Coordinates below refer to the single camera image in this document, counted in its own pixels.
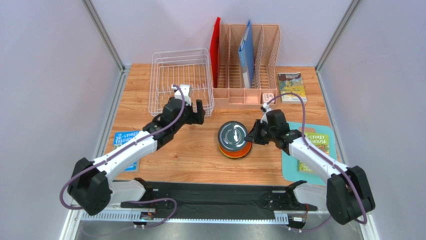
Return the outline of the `red floral plate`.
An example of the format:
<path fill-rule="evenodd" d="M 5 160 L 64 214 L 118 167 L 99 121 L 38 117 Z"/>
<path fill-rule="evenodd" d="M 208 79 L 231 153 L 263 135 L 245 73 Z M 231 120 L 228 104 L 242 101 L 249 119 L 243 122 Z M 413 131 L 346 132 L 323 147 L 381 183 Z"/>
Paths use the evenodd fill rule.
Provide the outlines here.
<path fill-rule="evenodd" d="M 243 152 L 243 153 L 238 153 L 238 154 L 229 153 L 229 152 L 222 152 L 222 154 L 229 159 L 238 160 L 238 159 L 245 158 L 246 156 L 248 156 L 250 154 L 250 152 L 245 152 L 245 153 Z"/>

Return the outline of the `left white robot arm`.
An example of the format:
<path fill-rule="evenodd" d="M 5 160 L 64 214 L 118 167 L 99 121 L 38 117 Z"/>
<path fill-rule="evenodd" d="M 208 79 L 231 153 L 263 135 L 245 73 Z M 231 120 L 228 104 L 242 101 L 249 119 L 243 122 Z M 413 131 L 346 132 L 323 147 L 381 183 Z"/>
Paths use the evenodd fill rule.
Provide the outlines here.
<path fill-rule="evenodd" d="M 161 114 L 153 118 L 138 134 L 112 152 L 92 161 L 85 157 L 74 166 L 67 193 L 77 202 L 78 209 L 94 216 L 108 205 L 136 202 L 146 193 L 140 179 L 116 181 L 116 177 L 132 163 L 158 151 L 173 140 L 185 124 L 202 125 L 205 110 L 202 100 L 192 104 L 171 97 Z"/>

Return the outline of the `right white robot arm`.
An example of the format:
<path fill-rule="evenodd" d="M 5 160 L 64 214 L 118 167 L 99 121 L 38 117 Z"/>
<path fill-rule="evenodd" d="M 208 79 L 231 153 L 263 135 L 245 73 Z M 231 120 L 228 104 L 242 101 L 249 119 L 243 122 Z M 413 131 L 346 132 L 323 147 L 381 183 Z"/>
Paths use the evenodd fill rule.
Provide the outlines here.
<path fill-rule="evenodd" d="M 285 189 L 292 204 L 307 204 L 326 209 L 340 225 L 358 221 L 376 208 L 366 172 L 358 165 L 349 167 L 315 146 L 303 132 L 290 128 L 279 109 L 262 106 L 263 116 L 257 119 L 245 140 L 253 144 L 274 145 L 284 154 L 313 170 L 324 185 L 298 180 Z"/>

